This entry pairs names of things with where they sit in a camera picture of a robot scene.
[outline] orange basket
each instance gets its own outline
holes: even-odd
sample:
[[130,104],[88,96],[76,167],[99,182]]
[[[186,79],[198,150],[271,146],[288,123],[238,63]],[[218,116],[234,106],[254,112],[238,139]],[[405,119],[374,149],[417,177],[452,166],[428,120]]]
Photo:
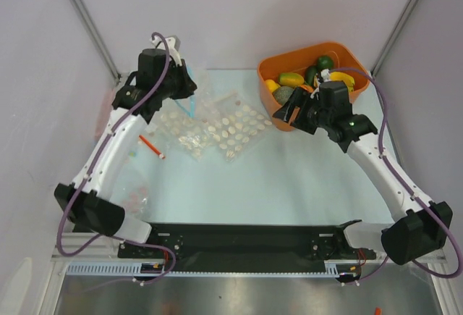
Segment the orange basket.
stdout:
[[[294,128],[272,117],[273,113],[278,110],[281,105],[276,102],[272,93],[267,88],[265,80],[272,79],[278,82],[278,76],[283,72],[297,72],[304,76],[305,70],[310,65],[314,65],[318,57],[324,55],[329,55],[333,59],[335,67],[355,67],[367,73],[365,68],[358,62],[357,58],[354,57],[354,54],[337,42],[319,43],[318,45],[305,47],[304,49],[297,49],[296,51],[272,56],[260,62],[258,66],[260,100],[266,107],[268,115],[278,129],[289,132]],[[355,80],[354,91],[349,93],[350,101],[354,103],[361,92],[367,89],[370,81],[356,72],[346,73],[351,75]]]

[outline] orange object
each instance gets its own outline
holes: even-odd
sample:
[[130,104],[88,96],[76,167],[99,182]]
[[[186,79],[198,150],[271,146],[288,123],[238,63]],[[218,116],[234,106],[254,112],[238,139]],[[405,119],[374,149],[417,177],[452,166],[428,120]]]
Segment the orange object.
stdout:
[[159,158],[166,158],[166,156],[164,156],[156,147],[154,147],[154,145],[151,144],[143,135],[139,135],[139,137],[146,144],[147,147],[151,148],[151,150],[153,150],[153,152],[159,156]]
[[[318,45],[305,47],[304,49],[272,56],[260,62],[258,66],[260,100],[270,115],[272,122],[278,129],[289,132],[294,128],[272,117],[273,113],[278,110],[281,105],[276,102],[272,93],[267,88],[265,80],[271,79],[277,81],[278,76],[282,72],[297,72],[304,76],[307,67],[314,65],[317,58],[323,55],[331,56],[336,67],[355,67],[367,73],[365,68],[358,62],[349,49],[337,42],[319,43]],[[353,103],[361,92],[367,89],[369,81],[356,72],[346,73],[351,75],[355,80],[354,91],[349,93],[350,101]],[[297,111],[298,109],[295,109],[293,117],[295,117]]]

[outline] light blue table surface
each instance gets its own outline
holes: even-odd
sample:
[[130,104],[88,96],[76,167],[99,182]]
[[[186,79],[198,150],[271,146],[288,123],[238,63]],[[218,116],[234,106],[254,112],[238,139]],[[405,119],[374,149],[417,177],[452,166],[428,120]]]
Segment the light blue table surface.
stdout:
[[[210,70],[217,96],[236,90],[265,109],[255,70]],[[354,103],[379,127],[382,111],[372,85]],[[385,146],[391,147],[386,136]],[[360,167],[326,131],[284,133],[272,126],[233,162],[216,146],[200,161],[170,148],[161,161],[138,147],[135,165],[148,179],[150,221],[216,224],[341,224],[353,219],[392,222],[386,204]],[[117,187],[124,186],[120,179]]]

